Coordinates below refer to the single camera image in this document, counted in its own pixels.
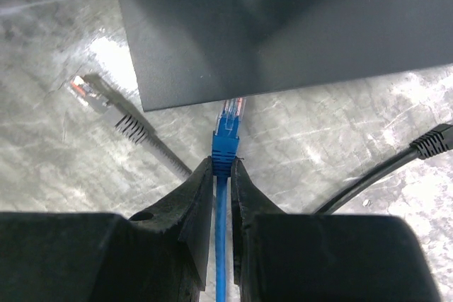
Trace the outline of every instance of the metal table surface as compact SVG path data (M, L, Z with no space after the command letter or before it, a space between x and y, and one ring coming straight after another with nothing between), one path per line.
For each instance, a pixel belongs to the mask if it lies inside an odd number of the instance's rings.
M130 216L177 184L84 107L65 82L99 73L140 108L117 0L0 0L0 210ZM309 212L366 169L453 119L453 67L250 97L239 156L287 212ZM210 154L220 103L148 112L192 169ZM453 154L415 161L341 212L402 216L453 300ZM231 239L227 248L231 249ZM229 298L237 288L230 282ZM214 251L201 301L214 300Z

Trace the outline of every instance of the blue ethernet cable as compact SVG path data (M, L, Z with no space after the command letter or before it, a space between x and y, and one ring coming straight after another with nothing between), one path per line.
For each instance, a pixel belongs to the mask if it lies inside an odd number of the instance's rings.
M241 123L245 98L225 100L224 107L212 133L212 167L217 176L215 216L215 264L216 301L224 302L227 290L225 269L225 235L227 233L227 183L231 166L239 146L239 124Z

